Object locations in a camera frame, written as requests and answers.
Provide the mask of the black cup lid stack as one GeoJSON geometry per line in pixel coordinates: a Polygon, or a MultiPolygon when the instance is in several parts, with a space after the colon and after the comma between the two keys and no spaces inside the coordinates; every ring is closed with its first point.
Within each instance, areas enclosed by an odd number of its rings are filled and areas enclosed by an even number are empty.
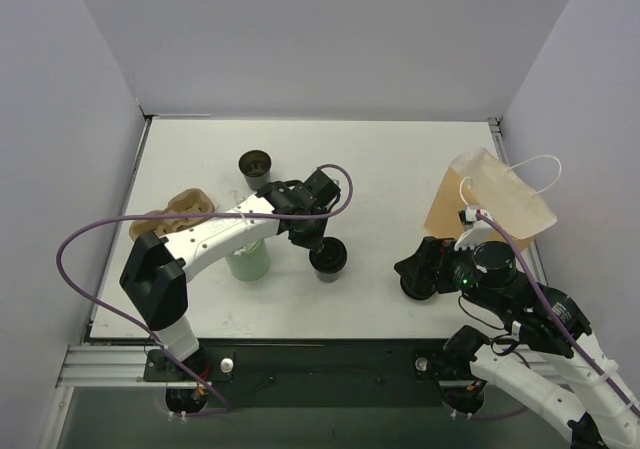
{"type": "Polygon", "coordinates": [[[437,281],[429,276],[413,279],[401,277],[400,286],[409,298],[417,301],[427,300],[438,292],[437,281]]]}

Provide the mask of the black takeout coffee cup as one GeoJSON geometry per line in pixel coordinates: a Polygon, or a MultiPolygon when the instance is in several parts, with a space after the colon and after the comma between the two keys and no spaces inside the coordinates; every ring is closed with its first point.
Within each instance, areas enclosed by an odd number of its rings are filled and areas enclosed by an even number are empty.
{"type": "Polygon", "coordinates": [[[272,159],[268,153],[254,149],[245,152],[238,161],[238,167],[247,185],[253,191],[270,182],[272,159]]]}

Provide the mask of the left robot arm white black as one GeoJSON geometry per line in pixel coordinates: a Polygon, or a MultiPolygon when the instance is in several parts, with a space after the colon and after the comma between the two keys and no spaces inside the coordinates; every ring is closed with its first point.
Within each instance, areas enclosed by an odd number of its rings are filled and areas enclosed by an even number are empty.
{"type": "Polygon", "coordinates": [[[233,209],[162,237],[149,231],[137,237],[119,284],[146,327],[169,352],[168,369],[190,380],[201,372],[200,342],[187,319],[187,284],[233,252],[286,234],[298,247],[319,252],[339,184],[317,168],[304,181],[274,181],[233,209]]]}

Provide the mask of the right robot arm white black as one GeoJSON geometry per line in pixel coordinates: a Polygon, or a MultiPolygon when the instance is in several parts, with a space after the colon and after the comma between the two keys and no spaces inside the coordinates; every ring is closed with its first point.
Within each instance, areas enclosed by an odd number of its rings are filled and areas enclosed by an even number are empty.
{"type": "Polygon", "coordinates": [[[446,370],[475,382],[446,392],[455,413],[473,416],[485,384],[495,385],[550,424],[573,448],[636,448],[639,401],[590,323],[565,293],[535,286],[505,242],[457,250],[452,239],[424,238],[394,266],[403,292],[426,300],[458,293],[494,314],[502,334],[465,325],[443,347],[446,370]]]}

